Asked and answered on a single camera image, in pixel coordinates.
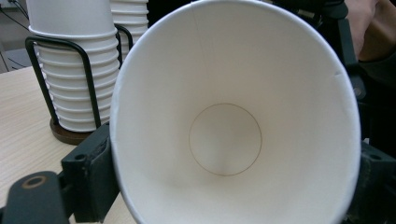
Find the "stacked paper cups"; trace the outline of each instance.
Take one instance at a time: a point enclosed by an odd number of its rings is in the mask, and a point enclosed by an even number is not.
[[[69,40],[87,52],[100,119],[107,122],[120,67],[117,29],[108,0],[28,0],[27,6],[33,34]],[[37,48],[60,125],[77,133],[94,131],[92,102],[79,54],[53,46]]]
[[[110,0],[114,23],[125,27],[132,35],[134,43],[149,27],[147,2],[149,0]],[[129,52],[128,38],[120,33],[122,59]]]

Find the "table surface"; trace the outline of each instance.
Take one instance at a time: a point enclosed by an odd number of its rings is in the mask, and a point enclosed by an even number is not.
[[[11,185],[40,171],[62,171],[61,159],[75,146],[58,141],[32,67],[0,74],[0,207]],[[105,223],[135,223],[119,195]]]

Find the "circular cup base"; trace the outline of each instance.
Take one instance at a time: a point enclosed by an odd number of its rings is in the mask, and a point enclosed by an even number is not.
[[[60,124],[54,124],[53,120],[49,121],[50,129],[52,130],[53,136],[59,141],[77,146],[80,144],[84,139],[86,139],[92,132],[89,133],[74,133],[66,130]]]

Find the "white paper cup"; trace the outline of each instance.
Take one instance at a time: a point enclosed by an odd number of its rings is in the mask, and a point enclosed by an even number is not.
[[[117,51],[117,45],[109,46],[108,48],[104,48],[101,51],[91,51],[88,52],[88,57],[90,59],[90,63],[96,64],[101,63],[103,61],[108,60],[108,58],[114,57],[115,54],[119,54]],[[58,63],[67,63],[67,64],[81,64],[82,59],[80,55],[73,50],[65,50],[65,49],[49,49],[37,46],[38,53],[41,59],[45,61],[53,61]]]
[[[113,21],[116,24],[149,22],[147,12],[112,11]]]
[[[56,114],[66,119],[93,119],[93,112],[89,110],[81,109],[67,109],[59,105],[54,104]],[[99,107],[100,117],[106,117],[110,114],[110,105],[103,105]]]
[[[52,95],[52,102],[56,105],[59,105],[63,108],[67,109],[92,109],[91,98],[72,98],[72,97],[64,97],[62,95],[57,95],[49,90],[49,93]],[[107,92],[102,95],[96,95],[96,100],[98,103],[98,107],[103,105],[108,105],[111,102],[111,96],[113,91]]]
[[[140,33],[136,32],[134,34],[131,34],[132,35],[132,41],[134,43],[136,43],[139,40],[139,38],[143,35],[143,33],[144,32],[140,32]],[[121,44],[125,45],[126,43],[128,43],[128,37],[125,34],[120,33],[120,41],[121,41]]]
[[[65,86],[65,87],[76,87],[76,88],[87,87],[87,78],[85,75],[63,76],[63,75],[49,73],[45,69],[43,69],[43,72],[47,76],[46,77],[47,82],[52,83],[53,85]],[[107,82],[113,80],[114,78],[117,78],[118,73],[119,73],[119,68],[114,67],[114,68],[104,71],[102,73],[94,74],[94,75],[92,75],[93,82],[95,85],[102,85],[104,83],[107,83]]]
[[[147,2],[110,1],[111,10],[115,11],[148,11]]]
[[[94,119],[68,119],[58,115],[59,124],[68,131],[76,133],[87,133],[96,130]],[[109,116],[101,117],[101,123],[109,121]]]
[[[94,85],[96,95],[102,95],[109,91],[114,90],[114,83],[116,83],[116,77],[113,80],[108,81],[107,83],[103,83],[100,85]],[[80,98],[80,97],[90,97],[90,92],[88,90],[88,85],[85,87],[75,87],[75,86],[58,86],[53,83],[49,84],[49,89],[53,94],[62,95],[64,97],[72,97],[72,98]]]
[[[97,38],[97,39],[66,39],[66,40],[79,45],[87,53],[112,49],[112,48],[115,48],[119,43],[118,39],[115,37],[115,34],[106,36],[106,37],[102,37],[102,38]],[[69,48],[54,47],[54,46],[46,45],[46,44],[42,44],[42,43],[40,43],[39,46],[42,47],[42,49],[46,48],[46,49],[71,50]]]
[[[131,34],[145,33],[147,31],[147,29],[149,28],[148,23],[135,23],[135,24],[118,23],[118,25],[123,26]]]
[[[181,7],[137,42],[112,99],[112,155],[136,223],[345,217],[361,160],[356,98],[329,44],[292,13]]]
[[[51,74],[63,76],[85,76],[85,70],[82,64],[80,66],[68,66],[68,64],[46,61],[40,57],[38,57],[38,59],[43,63],[43,69]],[[110,60],[107,62],[91,64],[91,70],[92,74],[94,75],[119,66],[120,62],[118,61],[117,55],[117,57],[110,58]]]
[[[117,32],[107,0],[28,0],[27,7],[36,35],[92,39]]]

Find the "black plastic mount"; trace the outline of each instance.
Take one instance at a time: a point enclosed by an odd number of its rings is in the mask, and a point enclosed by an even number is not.
[[[63,171],[39,172],[13,184],[0,223],[103,222],[119,188],[111,157],[108,124],[62,159]]]

